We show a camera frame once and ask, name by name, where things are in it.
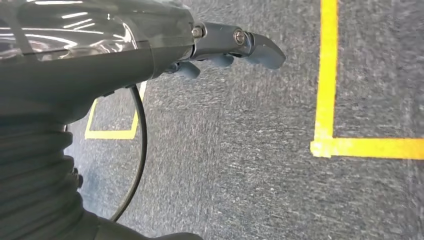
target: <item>robotic hand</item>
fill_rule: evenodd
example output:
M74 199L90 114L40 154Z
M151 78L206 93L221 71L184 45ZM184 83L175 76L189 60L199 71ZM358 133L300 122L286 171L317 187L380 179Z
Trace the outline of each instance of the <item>robotic hand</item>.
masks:
M285 61L268 38L196 21L173 0L0 0L0 239L151 239L83 208L64 126L117 89L162 73L195 78L193 61L234 57Z
M192 34L197 41L190 56L173 63L166 73L179 72L187 78L197 78L200 70L191 61L211 60L219 67L228 67L237 57L274 70L280 68L286 60L281 49L269 38L243 31L237 26L198 23Z

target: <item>yellow tape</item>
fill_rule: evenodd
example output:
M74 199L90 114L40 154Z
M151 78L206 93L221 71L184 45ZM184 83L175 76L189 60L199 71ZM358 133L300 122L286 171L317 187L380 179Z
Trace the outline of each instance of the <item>yellow tape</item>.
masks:
M140 85L140 97L143 100L146 92L146 82L142 82ZM97 104L97 99L94 100L90 113L88 115L87 127L85 128L85 139L118 139L118 140L130 140L136 137L137 125L139 123L139 117L137 112L134 113L130 130L114 130L114 131L92 131L90 127L93 122L93 116Z
M320 140L333 137L337 72L337 24L337 0L322 0L319 84L315 119L315 139Z
M333 138L338 52L337 0L321 0L321 46L314 141L315 157L424 160L424 138Z

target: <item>metal screw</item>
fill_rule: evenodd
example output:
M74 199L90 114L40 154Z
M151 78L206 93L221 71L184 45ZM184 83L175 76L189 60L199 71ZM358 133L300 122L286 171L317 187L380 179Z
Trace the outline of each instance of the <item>metal screw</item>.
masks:
M203 37L203 30L201 27L196 26L193 28L193 30L191 30L191 34L193 34L193 38L200 39Z
M243 44L245 44L245 41L246 41L245 33L242 30L237 29L234 32L234 40L235 40L235 43L237 45L243 45Z

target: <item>yellow tape line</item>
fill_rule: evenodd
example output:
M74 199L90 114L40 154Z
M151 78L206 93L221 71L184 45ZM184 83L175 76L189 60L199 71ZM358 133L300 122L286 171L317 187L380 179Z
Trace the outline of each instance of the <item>yellow tape line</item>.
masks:
M142 82L140 85L140 97L143 100L146 92L146 82ZM114 130L114 131L92 131L90 127L93 122L93 116L97 104L97 99L94 100L90 113L88 115L87 127L85 128L85 139L117 139L117 140L131 140L136 137L137 125L139 123L139 117L137 112L134 113L130 130Z
M337 24L337 0L322 0L319 84L314 137L320 140L333 138L337 73Z
M337 0L321 0L321 46L314 141L315 157L424 160L424 138L333 138L338 53Z

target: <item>yellow tape square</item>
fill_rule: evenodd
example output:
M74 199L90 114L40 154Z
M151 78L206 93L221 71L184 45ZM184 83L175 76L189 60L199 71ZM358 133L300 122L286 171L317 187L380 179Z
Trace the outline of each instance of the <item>yellow tape square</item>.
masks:
M338 0L321 0L321 34L314 141L315 157L424 160L424 138L333 138L338 54Z
M143 100L146 91L146 82L142 82L140 85L140 97ZM139 117L137 112L134 113L134 118L132 120L130 130L113 130L113 131L92 131L90 127L93 122L93 116L95 113L95 108L97 104L97 99L94 100L90 113L88 115L87 127L85 128L85 139L118 139L118 140L131 140L136 137L137 124L139 123Z

